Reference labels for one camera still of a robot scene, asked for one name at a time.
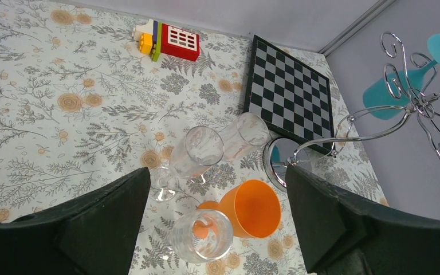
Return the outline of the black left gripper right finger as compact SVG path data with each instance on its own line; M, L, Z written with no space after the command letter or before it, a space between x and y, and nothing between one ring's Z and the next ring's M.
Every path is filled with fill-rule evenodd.
M405 213L288 167L286 190L308 273L440 274L440 220Z

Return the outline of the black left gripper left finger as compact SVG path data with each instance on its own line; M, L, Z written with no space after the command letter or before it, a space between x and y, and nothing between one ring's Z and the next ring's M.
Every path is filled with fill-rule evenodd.
M139 168L77 198L0 223L0 274L127 274L150 191Z

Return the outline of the orange wine glass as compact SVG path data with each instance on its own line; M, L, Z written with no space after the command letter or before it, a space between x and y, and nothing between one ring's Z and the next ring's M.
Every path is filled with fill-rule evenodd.
M219 202L205 201L198 209L218 210L231 222L238 238L267 238L279 227L278 196L265 182L251 179L227 192Z

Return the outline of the clear wine glass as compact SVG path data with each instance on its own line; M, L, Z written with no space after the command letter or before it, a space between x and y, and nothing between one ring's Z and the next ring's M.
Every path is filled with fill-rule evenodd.
M203 177L224 156L224 143L217 131L207 126L191 128L171 152L168 164L150 169L150 198L171 200L182 180Z
M211 209L194 210L176 220L162 218L152 229L153 249L161 259L191 264L223 258L234 238L228 217Z

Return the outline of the clear champagne flute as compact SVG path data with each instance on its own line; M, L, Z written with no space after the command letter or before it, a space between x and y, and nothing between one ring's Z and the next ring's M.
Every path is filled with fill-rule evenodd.
M270 139L269 129L259 116L245 112L219 133L224 143L222 160L243 158L264 146Z

